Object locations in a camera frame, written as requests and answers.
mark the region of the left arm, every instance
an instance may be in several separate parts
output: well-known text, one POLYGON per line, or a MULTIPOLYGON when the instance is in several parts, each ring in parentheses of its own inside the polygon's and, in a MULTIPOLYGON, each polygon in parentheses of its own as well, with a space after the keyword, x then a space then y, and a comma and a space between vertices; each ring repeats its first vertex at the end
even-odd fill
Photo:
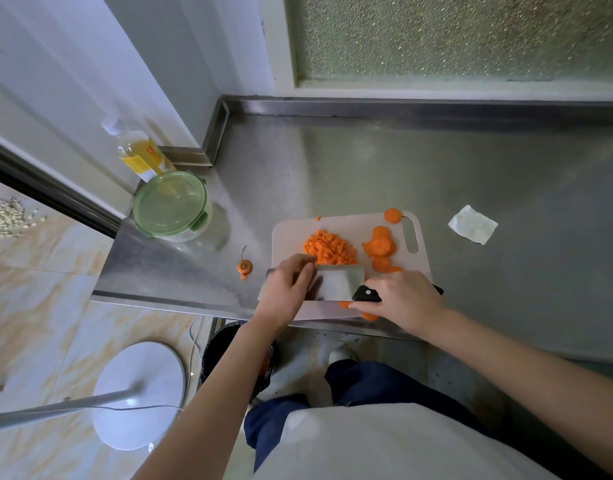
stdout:
POLYGON ((295 255, 267 279, 253 318, 235 335, 197 395, 173 423, 134 480, 221 480, 260 366, 278 334, 293 321, 313 277, 313 257, 295 255))

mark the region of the white tissue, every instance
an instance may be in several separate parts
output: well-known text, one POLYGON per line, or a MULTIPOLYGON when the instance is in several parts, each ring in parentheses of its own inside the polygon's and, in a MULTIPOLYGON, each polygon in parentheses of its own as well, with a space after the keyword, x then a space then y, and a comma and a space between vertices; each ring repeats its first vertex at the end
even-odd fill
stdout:
POLYGON ((467 205, 453 216, 448 226, 462 237, 484 245, 492 236, 498 223, 474 211, 470 205, 467 205))

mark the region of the white shirt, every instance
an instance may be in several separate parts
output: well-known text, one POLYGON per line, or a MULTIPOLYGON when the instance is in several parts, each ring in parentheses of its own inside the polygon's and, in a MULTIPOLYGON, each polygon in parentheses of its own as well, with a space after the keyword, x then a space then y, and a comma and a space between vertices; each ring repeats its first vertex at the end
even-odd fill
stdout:
POLYGON ((295 411, 253 478, 557 479, 513 448, 419 404, 295 411))

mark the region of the stainless steel countertop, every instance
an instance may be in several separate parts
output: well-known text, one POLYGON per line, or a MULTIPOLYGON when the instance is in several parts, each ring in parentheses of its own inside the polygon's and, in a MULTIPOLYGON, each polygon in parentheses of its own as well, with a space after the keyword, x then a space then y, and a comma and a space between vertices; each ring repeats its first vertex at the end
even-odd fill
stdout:
MULTIPOLYGON (((419 218, 451 306, 561 355, 613 362, 611 135, 235 115, 215 167, 190 169, 206 179, 216 238, 149 239, 126 219, 92 300, 246 319, 275 224, 398 207, 419 218), (466 204, 500 224, 485 246, 447 226, 466 204), (245 245, 254 272, 240 281, 245 245)), ((383 319, 298 325, 406 337, 383 319)))

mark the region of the blue pants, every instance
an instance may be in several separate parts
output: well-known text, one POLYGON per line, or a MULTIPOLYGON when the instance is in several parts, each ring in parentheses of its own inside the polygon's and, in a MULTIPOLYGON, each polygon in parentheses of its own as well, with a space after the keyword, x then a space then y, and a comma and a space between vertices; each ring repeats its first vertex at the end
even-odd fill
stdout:
MULTIPOLYGON (((386 364, 340 360, 329 366, 324 378, 331 386, 336 406, 416 403, 490 436, 462 404, 386 364)), ((249 411, 244 420, 244 433, 246 443, 255 448, 255 470, 279 443, 289 413, 309 408, 305 395, 293 394, 276 397, 249 411)))

